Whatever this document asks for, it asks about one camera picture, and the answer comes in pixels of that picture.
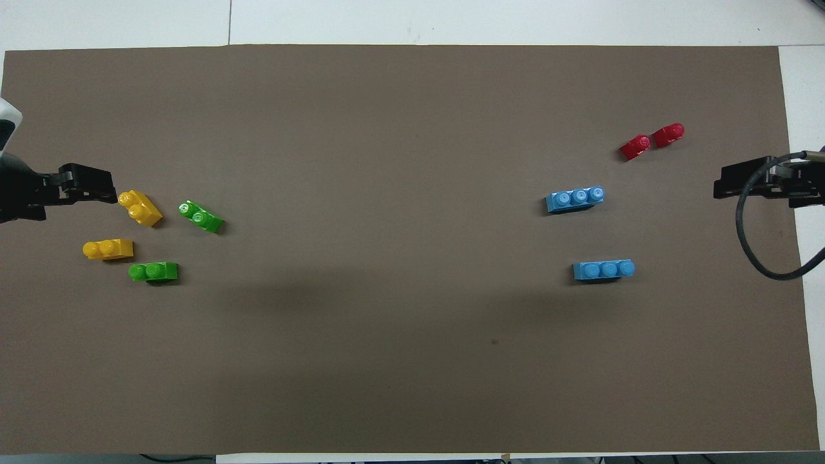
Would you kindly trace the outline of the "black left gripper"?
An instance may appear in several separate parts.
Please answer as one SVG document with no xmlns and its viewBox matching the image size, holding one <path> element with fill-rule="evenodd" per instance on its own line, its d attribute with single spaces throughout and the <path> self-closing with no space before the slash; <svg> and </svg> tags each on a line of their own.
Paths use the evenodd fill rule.
<svg viewBox="0 0 825 464">
<path fill-rule="evenodd" d="M 57 173 L 38 173 L 11 153 L 1 158 L 1 223 L 15 220 L 45 221 L 47 206 L 64 203 L 116 203 L 109 171 L 69 162 Z"/>
</svg>

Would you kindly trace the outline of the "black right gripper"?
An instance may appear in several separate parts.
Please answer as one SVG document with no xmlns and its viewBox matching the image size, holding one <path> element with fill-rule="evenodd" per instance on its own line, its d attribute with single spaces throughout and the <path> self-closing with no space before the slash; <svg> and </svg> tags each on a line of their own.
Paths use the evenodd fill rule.
<svg viewBox="0 0 825 464">
<path fill-rule="evenodd" d="M 713 198 L 739 197 L 745 191 L 743 183 L 774 157 L 735 162 L 720 170 L 720 181 L 713 183 Z M 757 182 L 746 193 L 748 196 L 781 198 L 788 200 L 790 208 L 823 206 L 824 204 L 824 164 L 823 161 L 793 160 L 782 162 L 771 168 L 772 183 Z"/>
</svg>

